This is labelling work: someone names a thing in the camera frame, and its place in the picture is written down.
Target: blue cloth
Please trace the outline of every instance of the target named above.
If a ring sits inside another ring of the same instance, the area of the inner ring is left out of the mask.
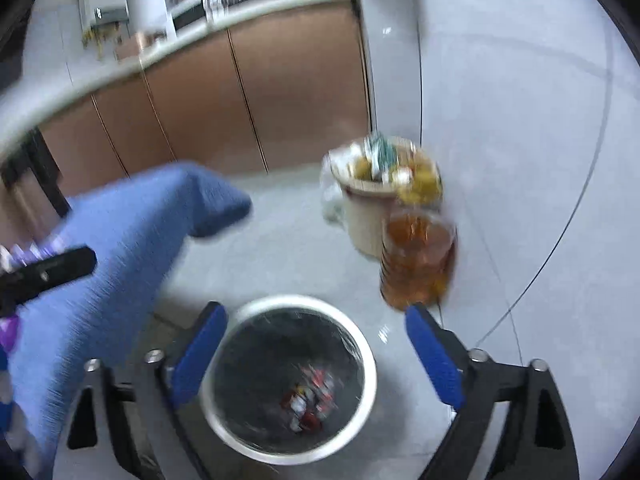
[[[95,251],[94,275],[28,303],[10,357],[14,399],[45,465],[52,463],[84,362],[123,362],[185,236],[217,234],[244,218],[251,201],[220,176],[177,163],[80,196],[72,208],[59,233],[68,247]]]

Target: trash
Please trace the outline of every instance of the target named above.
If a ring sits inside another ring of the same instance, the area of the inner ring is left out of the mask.
[[[322,160],[320,186],[324,218],[343,224],[353,245],[376,258],[383,221],[399,196],[435,208],[442,198],[438,168],[420,147],[379,132],[331,150]]]
[[[304,379],[282,399],[280,407],[289,419],[289,429],[295,433],[315,433],[322,430],[335,407],[335,381],[322,367],[301,368]]]
[[[344,197],[340,184],[331,172],[331,160],[328,155],[322,158],[322,168],[320,169],[320,202],[322,206],[322,216],[328,222],[342,223],[343,209],[342,201]]]

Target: plastic bag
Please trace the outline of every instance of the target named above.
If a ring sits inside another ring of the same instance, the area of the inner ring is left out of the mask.
[[[364,141],[364,154],[371,161],[373,180],[389,182],[389,171],[398,164],[396,147],[379,132],[372,132]]]
[[[331,159],[329,155],[325,155],[320,169],[320,203],[324,219],[341,224],[344,218],[343,201],[344,196],[340,185],[331,172]]]

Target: brown cabinet door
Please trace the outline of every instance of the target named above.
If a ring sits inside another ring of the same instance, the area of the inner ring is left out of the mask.
[[[127,173],[132,175],[174,160],[142,75],[100,90],[94,99]]]
[[[14,244],[25,244],[33,238],[20,206],[0,182],[0,244],[11,249]]]
[[[264,16],[230,36],[269,169],[319,162],[367,135],[360,32],[350,4]]]
[[[63,111],[40,129],[60,167],[60,189],[67,196],[127,176],[90,97]]]
[[[159,62],[146,81],[178,159],[226,174],[264,171],[226,33]]]

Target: floor tile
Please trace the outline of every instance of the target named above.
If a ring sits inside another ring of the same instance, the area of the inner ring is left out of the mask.
[[[518,339],[513,319],[507,316],[496,329],[482,342],[478,348],[485,350],[497,363],[521,365]]]
[[[513,303],[578,200],[606,82],[565,60],[434,35],[422,60],[423,146],[459,184]]]
[[[180,332],[180,329],[152,317],[139,333],[138,340],[124,365],[114,370],[116,382],[130,383],[135,373],[135,367],[142,362],[146,353],[154,349],[166,349]]]
[[[509,304],[492,256],[469,215],[462,187],[455,180],[444,181],[444,212],[456,223],[458,239],[455,269],[442,301],[442,320],[447,330],[472,348],[507,312]]]
[[[640,104],[614,88],[602,152],[569,229],[513,311],[523,359],[546,360],[580,478],[599,478],[640,415]]]
[[[430,456],[414,455],[402,458],[353,460],[340,455],[315,464],[279,467],[282,480],[414,480],[429,463]]]
[[[613,54],[613,82],[640,100],[640,65],[616,25],[607,19]]]
[[[446,32],[511,38],[606,68],[604,10],[597,0],[423,0],[427,38]]]
[[[216,480],[238,480],[251,460],[235,452],[209,427],[198,399],[178,410],[180,420],[193,450],[210,476]]]

